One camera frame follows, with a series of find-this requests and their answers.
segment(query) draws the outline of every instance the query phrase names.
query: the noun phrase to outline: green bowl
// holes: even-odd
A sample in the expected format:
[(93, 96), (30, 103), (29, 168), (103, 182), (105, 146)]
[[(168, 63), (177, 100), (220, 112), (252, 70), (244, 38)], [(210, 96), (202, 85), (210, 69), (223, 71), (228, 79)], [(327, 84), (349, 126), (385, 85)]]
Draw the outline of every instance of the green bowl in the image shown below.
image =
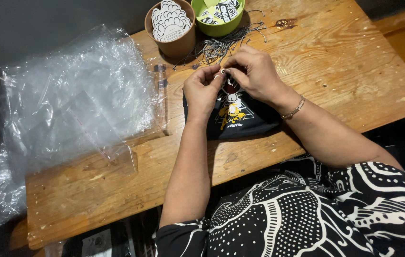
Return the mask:
[[(226, 23), (217, 25), (205, 24), (196, 19), (196, 27), (199, 28), (202, 33), (211, 37), (221, 37), (229, 34), (237, 27), (237, 25), (239, 25), (239, 22), (242, 19), (242, 14), (244, 12), (245, 0), (237, 1), (242, 4), (242, 9), (240, 10), (240, 14), (238, 14), (234, 19)], [(201, 14), (207, 8), (204, 0), (192, 0), (191, 5), (193, 7), (193, 10), (195, 11), (196, 17), (201, 16)]]

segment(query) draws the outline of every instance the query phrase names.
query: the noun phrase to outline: black bag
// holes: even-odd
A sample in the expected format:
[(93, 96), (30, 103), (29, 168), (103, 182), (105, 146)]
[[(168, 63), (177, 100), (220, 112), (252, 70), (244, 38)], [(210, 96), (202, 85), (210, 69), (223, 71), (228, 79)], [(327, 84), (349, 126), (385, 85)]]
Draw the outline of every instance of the black bag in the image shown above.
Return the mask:
[[(187, 122), (188, 106), (183, 95)], [(253, 99), (230, 76), (218, 92), (215, 107), (207, 123), (207, 139), (229, 139), (267, 132), (280, 125), (280, 114), (269, 105)]]

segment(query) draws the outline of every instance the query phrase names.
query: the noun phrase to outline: patterned sleeve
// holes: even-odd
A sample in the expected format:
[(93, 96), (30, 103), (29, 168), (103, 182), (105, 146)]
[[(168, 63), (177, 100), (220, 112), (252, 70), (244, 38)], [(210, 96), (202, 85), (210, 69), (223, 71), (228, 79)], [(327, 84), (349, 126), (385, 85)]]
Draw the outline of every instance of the patterned sleeve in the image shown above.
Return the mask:
[(405, 256), (405, 172), (365, 162), (327, 174), (339, 208), (380, 256)]
[(207, 250), (210, 222), (202, 218), (160, 228), (155, 235), (159, 257), (201, 257)]

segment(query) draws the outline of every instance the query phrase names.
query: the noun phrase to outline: hand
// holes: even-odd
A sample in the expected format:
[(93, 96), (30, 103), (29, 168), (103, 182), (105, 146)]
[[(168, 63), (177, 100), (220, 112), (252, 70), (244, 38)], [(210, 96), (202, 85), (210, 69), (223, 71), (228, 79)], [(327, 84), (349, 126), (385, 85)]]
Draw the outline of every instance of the hand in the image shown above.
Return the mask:
[(226, 74), (221, 74), (220, 65), (200, 68), (183, 82), (183, 92), (188, 104), (188, 122), (207, 125), (215, 106), (218, 91)]
[(282, 82), (267, 53), (242, 46), (224, 67), (224, 71), (231, 74), (249, 95), (282, 115), (292, 111), (301, 101), (299, 94)]

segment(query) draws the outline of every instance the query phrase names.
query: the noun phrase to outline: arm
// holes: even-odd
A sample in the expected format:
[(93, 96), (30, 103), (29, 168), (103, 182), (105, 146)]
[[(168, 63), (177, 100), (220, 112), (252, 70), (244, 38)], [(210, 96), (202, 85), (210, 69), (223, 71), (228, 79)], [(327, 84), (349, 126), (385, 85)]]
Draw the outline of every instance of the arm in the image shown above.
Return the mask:
[[(242, 47), (224, 66), (226, 73), (232, 74), (252, 97), (269, 104), (281, 115), (293, 111), (301, 101), (301, 96), (281, 81), (266, 53)], [(309, 100), (285, 122), (306, 150), (325, 165), (348, 167), (363, 161), (379, 161), (402, 169), (385, 149)]]
[(207, 171), (207, 120), (226, 76), (218, 73), (219, 70), (219, 65), (201, 68), (184, 82), (188, 119), (166, 190), (160, 228), (204, 217), (210, 195), (210, 178)]

